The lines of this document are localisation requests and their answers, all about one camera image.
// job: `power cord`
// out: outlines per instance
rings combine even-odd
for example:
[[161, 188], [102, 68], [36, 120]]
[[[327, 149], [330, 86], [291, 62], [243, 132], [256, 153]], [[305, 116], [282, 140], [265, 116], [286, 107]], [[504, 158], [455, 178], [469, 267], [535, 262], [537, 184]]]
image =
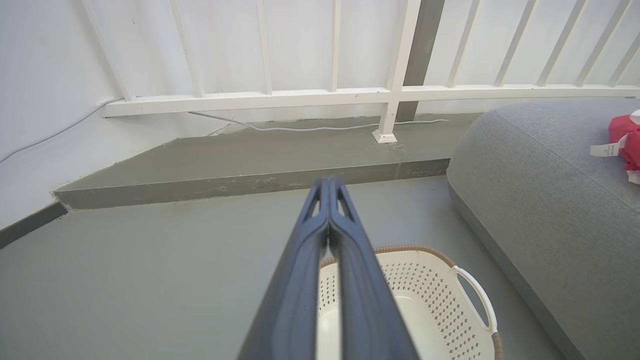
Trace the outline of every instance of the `power cord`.
[[28, 149], [28, 148], [30, 148], [30, 147], [34, 147], [34, 146], [36, 146], [36, 145], [39, 145], [39, 144], [41, 144], [41, 143], [44, 143], [45, 141], [47, 141], [47, 140], [49, 140], [49, 139], [51, 139], [51, 138], [54, 138], [54, 137], [56, 137], [56, 136], [58, 136], [58, 135], [60, 135], [60, 134], [64, 133], [65, 131], [67, 131], [67, 130], [71, 129], [72, 127], [74, 127], [74, 126], [76, 126], [76, 125], [80, 124], [81, 122], [85, 121], [86, 119], [88, 119], [88, 117], [90, 117], [91, 115], [93, 115], [96, 111], [98, 111], [98, 110], [102, 109], [105, 105], [107, 105], [107, 104], [111, 104], [112, 102], [120, 101], [120, 100], [122, 100], [122, 99], [124, 99], [124, 98], [123, 98], [123, 97], [120, 97], [120, 98], [117, 98], [117, 99], [111, 99], [111, 100], [108, 100], [108, 101], [103, 102], [102, 104], [98, 105], [95, 109], [93, 109], [93, 111], [91, 111], [89, 114], [85, 115], [83, 118], [81, 118], [80, 120], [76, 121], [75, 123], [73, 123], [73, 124], [71, 124], [71, 125], [69, 125], [69, 126], [65, 127], [64, 129], [62, 129], [62, 130], [58, 131], [57, 133], [55, 133], [55, 134], [53, 134], [53, 135], [51, 135], [51, 136], [48, 136], [48, 137], [46, 137], [46, 138], [44, 138], [44, 139], [42, 139], [42, 140], [39, 140], [39, 141], [37, 141], [37, 142], [35, 142], [35, 143], [31, 143], [31, 144], [29, 144], [29, 145], [27, 145], [27, 146], [25, 146], [25, 147], [21, 147], [20, 149], [17, 149], [16, 151], [12, 152], [11, 154], [9, 154], [9, 155], [5, 156], [2, 160], [0, 160], [0, 164], [4, 163], [8, 158], [11, 158], [13, 155], [17, 154], [17, 153], [18, 153], [18, 152], [20, 152], [20, 151], [23, 151], [23, 150], [26, 150], [26, 149]]
[[[204, 117], [210, 117], [212, 119], [235, 122], [236, 124], [244, 125], [246, 127], [250, 127], [251, 129], [258, 130], [258, 131], [274, 131], [274, 130], [281, 130], [281, 131], [351, 130], [351, 129], [361, 129], [363, 127], [378, 126], [378, 124], [368, 124], [368, 125], [349, 126], [349, 127], [313, 127], [312, 129], [291, 129], [290, 127], [267, 127], [265, 129], [261, 129], [261, 128], [255, 127], [255, 126], [253, 126], [251, 124], [247, 124], [246, 122], [243, 122], [243, 121], [240, 121], [240, 120], [229, 119], [229, 118], [222, 117], [222, 116], [203, 114], [203, 113], [199, 113], [199, 112], [196, 112], [196, 111], [189, 111], [189, 113], [190, 114], [194, 114], [194, 115], [204, 116]], [[440, 122], [440, 121], [448, 121], [448, 120], [438, 119], [438, 120], [400, 121], [400, 122], [396, 122], [395, 125], [431, 124], [431, 123]]]
[[[65, 127], [64, 129], [58, 131], [57, 133], [54, 133], [53, 135], [50, 135], [42, 140], [39, 140], [37, 142], [31, 143], [25, 147], [21, 147], [20, 149], [17, 149], [16, 151], [13, 151], [11, 154], [5, 156], [2, 160], [0, 160], [0, 164], [4, 163], [8, 158], [11, 158], [13, 155], [17, 154], [20, 151], [24, 151], [30, 147], [34, 147], [36, 145], [40, 145], [41, 143], [44, 143], [45, 141], [54, 138], [62, 133], [64, 133], [65, 131], [71, 129], [72, 127], [80, 124], [81, 122], [85, 121], [86, 119], [88, 119], [91, 115], [93, 115], [96, 111], [102, 109], [105, 105], [107, 104], [111, 104], [112, 102], [116, 102], [116, 101], [120, 101], [124, 99], [123, 97], [119, 97], [117, 99], [111, 99], [108, 101], [103, 102], [102, 104], [98, 105], [95, 109], [93, 109], [93, 111], [91, 111], [89, 114], [85, 115], [83, 118], [81, 118], [80, 120], [76, 121], [75, 123]], [[265, 129], [261, 129], [259, 127], [255, 127], [251, 124], [247, 124], [246, 122], [240, 121], [240, 120], [234, 120], [234, 119], [229, 119], [226, 117], [221, 117], [221, 116], [215, 116], [215, 115], [209, 115], [209, 114], [203, 114], [203, 113], [199, 113], [196, 111], [189, 111], [190, 114], [194, 114], [194, 115], [199, 115], [199, 116], [204, 116], [204, 117], [210, 117], [212, 119], [218, 119], [218, 120], [224, 120], [224, 121], [229, 121], [229, 122], [235, 122], [236, 124], [240, 124], [240, 125], [244, 125], [246, 127], [249, 127], [251, 129], [257, 130], [257, 131], [316, 131], [316, 130], [351, 130], [351, 129], [361, 129], [363, 127], [371, 127], [371, 126], [378, 126], [378, 124], [368, 124], [368, 125], [360, 125], [360, 126], [349, 126], [349, 127], [314, 127], [312, 129], [291, 129], [289, 127], [268, 127]], [[395, 125], [405, 125], [405, 124], [430, 124], [433, 122], [440, 122], [440, 121], [448, 121], [445, 119], [438, 119], [438, 120], [416, 120], [416, 121], [402, 121], [402, 122], [396, 122]]]

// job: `white plastic basket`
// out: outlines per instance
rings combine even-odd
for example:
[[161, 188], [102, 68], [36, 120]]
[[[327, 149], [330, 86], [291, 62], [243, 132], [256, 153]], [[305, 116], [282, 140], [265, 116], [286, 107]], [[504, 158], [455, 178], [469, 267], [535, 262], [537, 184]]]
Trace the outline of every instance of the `white plastic basket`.
[[[502, 359], [491, 302], [480, 284], [437, 250], [419, 245], [376, 249], [376, 257], [421, 359]], [[464, 278], [482, 300], [485, 324], [462, 288]], [[321, 265], [317, 358], [340, 359], [338, 266]]]

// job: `gray concrete ledge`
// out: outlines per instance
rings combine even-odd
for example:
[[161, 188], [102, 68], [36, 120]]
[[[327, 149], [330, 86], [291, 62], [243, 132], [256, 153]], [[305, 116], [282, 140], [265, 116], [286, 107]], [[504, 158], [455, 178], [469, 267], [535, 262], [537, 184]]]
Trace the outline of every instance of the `gray concrete ledge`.
[[[321, 176], [347, 184], [444, 175], [453, 149], [479, 114], [420, 115], [378, 144], [374, 127], [347, 131], [258, 132], [183, 138], [57, 189], [70, 209], [97, 209], [309, 188]], [[261, 127], [348, 127], [377, 117], [269, 122]], [[224, 132], [234, 129], [229, 126]]]

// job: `gray cushion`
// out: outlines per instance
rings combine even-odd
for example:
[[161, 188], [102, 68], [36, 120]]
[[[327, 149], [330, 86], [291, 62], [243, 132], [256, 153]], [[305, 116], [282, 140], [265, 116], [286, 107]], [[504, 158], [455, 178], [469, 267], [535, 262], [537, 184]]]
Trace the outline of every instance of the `gray cushion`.
[[608, 99], [489, 111], [447, 170], [586, 359], [640, 359], [640, 186], [621, 158], [589, 155], [609, 142], [613, 117], [637, 109], [637, 99]]

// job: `red bag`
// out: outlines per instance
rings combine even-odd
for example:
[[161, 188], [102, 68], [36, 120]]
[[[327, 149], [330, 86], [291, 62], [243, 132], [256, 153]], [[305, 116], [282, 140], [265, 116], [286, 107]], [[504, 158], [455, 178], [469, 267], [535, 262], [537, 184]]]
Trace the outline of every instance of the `red bag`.
[[627, 139], [620, 143], [618, 155], [626, 161], [625, 170], [629, 181], [640, 185], [640, 110], [631, 115], [614, 117], [609, 124], [609, 139], [617, 143], [624, 136]]

